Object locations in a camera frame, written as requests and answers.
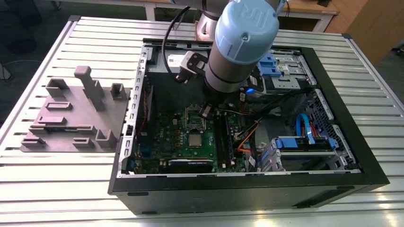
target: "slotted aluminum table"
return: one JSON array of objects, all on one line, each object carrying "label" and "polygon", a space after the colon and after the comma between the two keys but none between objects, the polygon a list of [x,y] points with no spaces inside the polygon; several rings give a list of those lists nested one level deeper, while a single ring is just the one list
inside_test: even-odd
[{"label": "slotted aluminum table", "polygon": [[[64,226],[400,226],[404,223],[404,109],[352,40],[338,34],[280,31],[274,45],[312,47],[390,184],[317,209],[134,216],[106,194],[113,154],[22,153],[50,78],[77,65],[108,87],[132,87],[142,38],[162,38],[166,22],[72,17],[0,130],[0,224]],[[193,24],[170,38],[194,39]]]}]

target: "table leg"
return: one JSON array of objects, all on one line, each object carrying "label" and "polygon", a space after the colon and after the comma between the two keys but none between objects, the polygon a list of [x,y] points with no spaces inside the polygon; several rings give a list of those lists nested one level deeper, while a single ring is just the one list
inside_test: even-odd
[{"label": "table leg", "polygon": [[321,15],[321,18],[314,26],[313,32],[324,32],[332,18],[333,15]]},{"label": "table leg", "polygon": [[50,1],[54,11],[61,9],[61,1]]},{"label": "table leg", "polygon": [[8,80],[10,77],[12,77],[10,73],[2,67],[1,62],[0,62],[0,80]]},{"label": "table leg", "polygon": [[156,4],[154,3],[150,3],[150,2],[145,2],[144,3],[145,18],[146,18],[146,20],[156,21],[154,8],[156,8]]}]

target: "floor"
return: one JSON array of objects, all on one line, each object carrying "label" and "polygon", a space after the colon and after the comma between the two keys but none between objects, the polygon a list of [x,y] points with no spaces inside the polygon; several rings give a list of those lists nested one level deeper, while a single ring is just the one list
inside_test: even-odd
[{"label": "floor", "polygon": [[[30,27],[37,49],[29,54],[14,55],[0,44],[0,62],[2,64],[17,60],[41,61],[70,15],[145,19],[142,7],[64,2],[61,10],[54,11],[50,2],[46,0],[36,0],[36,5],[42,17],[42,23]],[[4,3],[0,2],[0,11],[4,9]],[[156,19],[170,21],[176,13],[177,11],[174,12],[172,9],[156,9]],[[190,11],[184,18],[184,22],[192,22],[198,17],[196,14],[196,11]],[[0,80],[0,126],[36,72],[38,62],[34,61],[16,62],[5,66],[13,75],[13,79],[8,82]],[[401,89],[404,88],[404,57],[398,57],[390,52],[376,68],[404,102],[404,89]]]}]

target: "black cable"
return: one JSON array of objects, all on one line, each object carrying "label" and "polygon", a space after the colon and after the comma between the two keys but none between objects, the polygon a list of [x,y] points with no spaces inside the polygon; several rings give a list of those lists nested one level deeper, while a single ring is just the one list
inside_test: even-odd
[{"label": "black cable", "polygon": [[168,39],[168,36],[169,36],[169,32],[172,30],[172,27],[174,26],[174,23],[176,21],[178,20],[178,18],[182,16],[182,14],[190,9],[189,6],[186,6],[180,12],[178,14],[176,15],[174,19],[170,21],[170,24],[168,26],[168,30],[166,30],[166,33],[165,33],[165,36],[164,36],[164,39],[162,39],[162,44],[161,44],[161,51],[162,51],[162,58],[164,58],[164,66],[165,66],[165,69],[172,77],[172,79],[177,82],[177,83],[182,83],[182,81],[177,80],[176,78],[176,75],[172,73],[170,71],[170,68],[168,66],[168,62],[166,62],[166,56],[165,56],[165,44],[166,44],[166,39]]},{"label": "black cable", "polygon": [[254,114],[256,119],[253,121],[253,124],[244,131],[240,132],[238,136],[242,136],[248,131],[250,131],[253,129],[253,127],[260,123],[262,117],[270,112],[270,110],[273,110],[276,107],[278,107],[290,97],[293,97],[298,94],[304,94],[304,93],[309,92],[312,89],[313,88],[308,87],[308,88],[297,90],[297,91],[290,91],[289,93],[286,93],[285,95],[278,97],[276,100],[273,100],[270,103],[268,103],[262,107],[261,111]]},{"label": "black cable", "polygon": [[288,2],[288,1],[285,1],[285,5],[286,5],[285,16],[289,17],[289,14],[290,14],[290,6],[289,6],[289,2]]}]

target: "gray plastic block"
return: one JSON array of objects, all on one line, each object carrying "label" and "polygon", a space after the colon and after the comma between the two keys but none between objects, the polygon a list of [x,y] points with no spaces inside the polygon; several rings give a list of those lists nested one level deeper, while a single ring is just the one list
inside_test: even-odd
[{"label": "gray plastic block", "polygon": [[69,102],[49,102],[45,108],[48,110],[70,110],[73,106]]},{"label": "gray plastic block", "polygon": [[94,147],[94,143],[86,137],[73,138],[73,143],[72,144],[76,148],[93,148]]},{"label": "gray plastic block", "polygon": [[41,148],[45,145],[45,142],[38,137],[25,138],[21,142],[22,146],[26,148]]},{"label": "gray plastic block", "polygon": [[122,84],[113,83],[110,86],[110,95],[113,100],[126,100],[128,96]]},{"label": "gray plastic block", "polygon": [[117,143],[117,139],[112,133],[112,131],[108,131],[106,136],[104,136],[101,130],[96,132],[94,141],[102,148],[113,148]]},{"label": "gray plastic block", "polygon": [[[32,122],[26,139],[40,137],[45,142],[42,146],[34,146],[30,144],[21,146],[22,152],[114,152],[116,142],[114,140],[120,136],[125,111],[128,107],[128,97],[124,100],[113,100],[110,94],[110,88],[104,87],[104,106],[105,110],[97,112],[89,99],[85,97],[82,87],[70,86],[69,89],[62,89],[64,99],[62,102],[68,102],[72,105],[72,109],[49,109],[49,103],[54,103],[54,98],[46,97],[44,106],[40,109],[36,120]],[[64,118],[65,124],[53,123],[40,124],[40,117],[57,117]],[[100,138],[100,143],[96,141],[97,130],[101,130],[104,135],[108,131],[112,131],[113,137]],[[73,138],[89,138],[93,142],[92,148],[76,147],[73,144]]]},{"label": "gray plastic block", "polygon": [[74,77],[81,80],[84,89],[85,89],[85,95],[88,96],[93,107],[97,111],[102,111],[105,109],[104,103],[102,103],[102,97],[100,96],[100,85],[96,86],[97,82],[94,83],[90,78],[90,68],[88,66],[77,66],[74,70]]},{"label": "gray plastic block", "polygon": [[45,130],[45,124],[33,124],[30,125],[29,129],[33,135],[46,134],[48,131]]},{"label": "gray plastic block", "polygon": [[62,90],[69,89],[69,86],[65,84],[64,79],[50,79],[45,89],[52,97],[64,98]]},{"label": "gray plastic block", "polygon": [[[97,93],[101,96],[101,98],[104,98],[105,97],[104,91],[102,91],[102,88],[101,88],[101,85],[100,85],[100,82],[97,81],[97,79],[93,79],[93,83],[94,83],[94,90],[97,91]],[[85,88],[82,89],[82,92],[85,94],[85,97],[89,98],[89,96],[86,94],[86,91],[85,91]]]},{"label": "gray plastic block", "polygon": [[93,125],[78,125],[77,132],[82,135],[96,135],[96,128]]},{"label": "gray plastic block", "polygon": [[40,116],[37,119],[37,123],[45,124],[45,125],[65,124],[65,122],[66,122],[66,120],[61,116],[52,116],[52,117]]}]

